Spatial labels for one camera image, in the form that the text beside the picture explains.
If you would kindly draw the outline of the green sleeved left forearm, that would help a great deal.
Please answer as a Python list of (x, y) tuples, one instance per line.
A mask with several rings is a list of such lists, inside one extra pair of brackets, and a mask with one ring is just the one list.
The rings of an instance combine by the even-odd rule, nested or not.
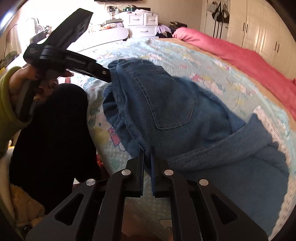
[(9, 81), (14, 73), (20, 69), (19, 66), (11, 68), (1, 78), (1, 99), (0, 99), (0, 148), (1, 157), (7, 152), (9, 141), (19, 131), (25, 128), (30, 122), (23, 123), (17, 119), (9, 97)]

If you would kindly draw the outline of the person's left hand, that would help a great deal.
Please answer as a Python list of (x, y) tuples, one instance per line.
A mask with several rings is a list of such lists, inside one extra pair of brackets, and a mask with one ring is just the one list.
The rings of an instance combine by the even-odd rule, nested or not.
[[(16, 71), (9, 80), (9, 95), (12, 107), (16, 107), (21, 89), (27, 80), (38, 81), (41, 79), (41, 72), (32, 65), (28, 65), (27, 67)], [(46, 98), (52, 94), (53, 90), (57, 88), (57, 86), (57, 79), (42, 80), (40, 85), (37, 87), (37, 90), (35, 90), (36, 94), (34, 101), (37, 103), (44, 102)]]

